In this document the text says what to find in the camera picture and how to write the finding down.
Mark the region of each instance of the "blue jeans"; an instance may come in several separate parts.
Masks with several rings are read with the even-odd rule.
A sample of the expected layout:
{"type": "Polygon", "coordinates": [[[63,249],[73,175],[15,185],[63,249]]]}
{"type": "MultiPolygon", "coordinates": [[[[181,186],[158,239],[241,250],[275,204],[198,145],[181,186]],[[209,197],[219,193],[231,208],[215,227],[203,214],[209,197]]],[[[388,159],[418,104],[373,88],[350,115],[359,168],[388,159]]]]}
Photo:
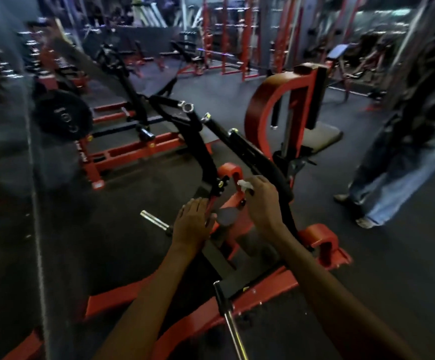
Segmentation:
{"type": "Polygon", "coordinates": [[[435,144],[418,146],[394,140],[392,131],[379,133],[349,186],[349,198],[357,204],[370,193],[378,193],[366,213],[378,225],[390,220],[435,171],[435,144]]]}

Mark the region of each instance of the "forearm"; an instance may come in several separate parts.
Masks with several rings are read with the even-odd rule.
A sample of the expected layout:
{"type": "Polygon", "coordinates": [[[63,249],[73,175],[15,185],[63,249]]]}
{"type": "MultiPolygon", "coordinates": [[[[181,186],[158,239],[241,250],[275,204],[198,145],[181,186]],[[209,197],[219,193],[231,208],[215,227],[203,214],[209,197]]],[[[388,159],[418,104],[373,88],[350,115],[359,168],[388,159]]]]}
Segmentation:
{"type": "Polygon", "coordinates": [[[393,330],[319,265],[284,225],[266,235],[274,235],[275,248],[294,274],[307,302],[342,357],[417,358],[393,330]]]}
{"type": "Polygon", "coordinates": [[[93,360],[148,359],[178,284],[192,257],[171,247],[153,279],[122,315],[93,360]]]}

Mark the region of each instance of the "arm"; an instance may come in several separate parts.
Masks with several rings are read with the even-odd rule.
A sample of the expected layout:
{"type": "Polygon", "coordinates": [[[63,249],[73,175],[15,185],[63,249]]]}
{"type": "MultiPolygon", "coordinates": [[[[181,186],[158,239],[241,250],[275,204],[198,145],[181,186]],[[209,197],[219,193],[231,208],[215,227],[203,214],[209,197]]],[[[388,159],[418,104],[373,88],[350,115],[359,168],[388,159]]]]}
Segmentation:
{"type": "Polygon", "coordinates": [[[171,248],[151,281],[142,288],[93,360],[148,359],[179,282],[214,225],[206,225],[207,199],[191,199],[174,223],[171,248]]]}
{"type": "Polygon", "coordinates": [[[257,230],[276,248],[329,339],[345,359],[418,359],[406,342],[358,301],[291,235],[282,223],[275,187],[248,179],[246,201],[257,230]]]}

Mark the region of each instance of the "hand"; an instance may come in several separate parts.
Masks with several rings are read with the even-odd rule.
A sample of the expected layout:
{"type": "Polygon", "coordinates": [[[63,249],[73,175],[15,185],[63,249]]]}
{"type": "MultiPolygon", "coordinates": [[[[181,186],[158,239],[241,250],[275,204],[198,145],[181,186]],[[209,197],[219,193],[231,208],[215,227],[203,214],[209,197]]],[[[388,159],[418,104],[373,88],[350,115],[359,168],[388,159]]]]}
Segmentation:
{"type": "Polygon", "coordinates": [[[252,176],[246,181],[254,187],[245,193],[250,219],[257,230],[272,234],[283,225],[277,189],[262,175],[252,176]]]}
{"type": "Polygon", "coordinates": [[[178,213],[174,222],[171,248],[192,260],[209,238],[214,226],[215,215],[206,224],[208,199],[191,199],[178,213]]]}

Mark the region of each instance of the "person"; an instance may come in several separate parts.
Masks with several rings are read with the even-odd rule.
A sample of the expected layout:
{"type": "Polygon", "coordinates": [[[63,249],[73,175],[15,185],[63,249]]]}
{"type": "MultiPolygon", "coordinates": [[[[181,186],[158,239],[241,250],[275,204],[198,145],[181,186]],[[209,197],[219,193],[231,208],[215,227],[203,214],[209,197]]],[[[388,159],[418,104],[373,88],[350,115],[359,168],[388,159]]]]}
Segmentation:
{"type": "Polygon", "coordinates": [[[358,212],[364,229],[381,226],[435,171],[435,37],[407,76],[397,112],[365,154],[346,194],[334,199],[358,212]],[[371,193],[377,198],[364,207],[371,193]]]}
{"type": "MultiPolygon", "coordinates": [[[[246,205],[256,229],[285,260],[328,337],[344,359],[417,359],[412,349],[360,303],[284,225],[276,188],[264,177],[249,178],[246,205]]],[[[149,359],[172,297],[189,263],[214,225],[207,199],[191,199],[178,213],[172,244],[93,360],[149,359]]]]}

